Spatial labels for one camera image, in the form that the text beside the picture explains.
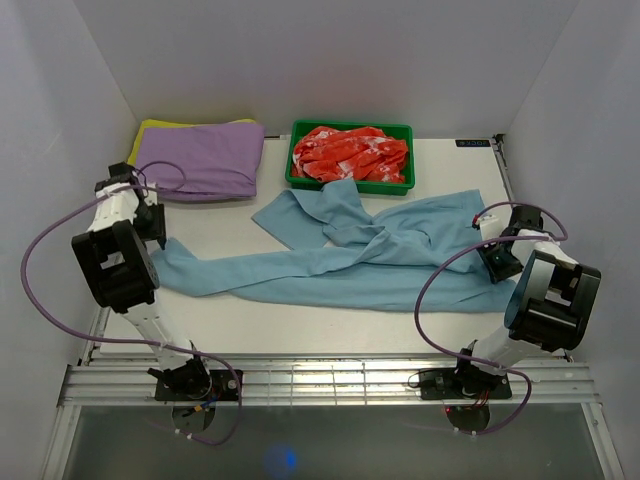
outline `crumpled blue fabric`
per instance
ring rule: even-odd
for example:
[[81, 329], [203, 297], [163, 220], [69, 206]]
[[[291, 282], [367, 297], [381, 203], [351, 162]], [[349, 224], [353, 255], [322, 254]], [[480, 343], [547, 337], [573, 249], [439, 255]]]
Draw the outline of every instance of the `crumpled blue fabric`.
[[[195, 297], [229, 292], [269, 303], [409, 312], [435, 268], [481, 240], [477, 190], [425, 198], [370, 216], [352, 179], [321, 192], [286, 190], [254, 221], [290, 251], [200, 260], [178, 240], [152, 254], [162, 286]], [[335, 246], [326, 246], [331, 240]], [[423, 311], [504, 311], [513, 282], [491, 284], [478, 255], [438, 276]]]

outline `green plastic basket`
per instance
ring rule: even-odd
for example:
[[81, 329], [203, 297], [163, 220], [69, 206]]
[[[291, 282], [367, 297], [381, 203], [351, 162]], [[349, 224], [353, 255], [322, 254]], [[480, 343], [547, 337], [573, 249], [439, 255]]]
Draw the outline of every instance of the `green plastic basket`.
[[352, 122], [322, 122], [318, 120], [298, 120], [293, 124], [291, 133], [291, 145], [289, 146], [289, 159], [287, 160], [287, 168], [284, 178], [291, 184], [291, 188], [300, 188], [304, 190], [320, 190], [323, 183], [313, 178], [294, 177], [291, 174], [293, 166], [293, 147], [300, 141], [302, 137], [307, 135], [316, 127], [324, 126], [335, 128], [336, 130], [353, 130], [360, 127], [376, 127], [382, 130], [385, 135], [404, 140], [409, 147], [409, 156], [407, 165], [402, 170], [405, 183], [384, 183], [384, 182], [356, 182], [360, 193], [374, 193], [379, 195], [406, 195], [416, 184], [416, 175], [413, 167], [413, 131], [409, 125], [391, 125], [379, 123], [352, 123]]

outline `gray wall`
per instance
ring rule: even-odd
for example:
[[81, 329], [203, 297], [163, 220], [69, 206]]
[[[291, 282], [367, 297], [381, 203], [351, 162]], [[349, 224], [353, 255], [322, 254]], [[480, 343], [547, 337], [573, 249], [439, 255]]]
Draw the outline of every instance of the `gray wall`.
[[577, 352], [591, 363], [628, 478], [640, 478], [640, 6], [582, 0], [507, 135], [520, 200], [554, 211], [569, 254], [602, 270]]
[[578, 0], [75, 0], [138, 118], [504, 132]]
[[[135, 123], [71, 0], [0, 0], [0, 65], [0, 477], [33, 480], [79, 344], [28, 303], [20, 260], [126, 157]], [[96, 307], [69, 242], [88, 222], [46, 240], [30, 271], [42, 301], [85, 330]]]

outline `purple cloth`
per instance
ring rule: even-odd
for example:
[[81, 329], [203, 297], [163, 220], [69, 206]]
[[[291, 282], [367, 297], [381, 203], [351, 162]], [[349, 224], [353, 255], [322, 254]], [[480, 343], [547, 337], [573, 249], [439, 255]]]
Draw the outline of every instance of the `purple cloth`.
[[[181, 128], [147, 128], [136, 168], [162, 160], [180, 165], [187, 182], [179, 192], [162, 198], [202, 202], [254, 197], [256, 171], [262, 158], [264, 127], [255, 123], [226, 123]], [[173, 188], [182, 174], [169, 165], [151, 165], [144, 170], [149, 183]]]

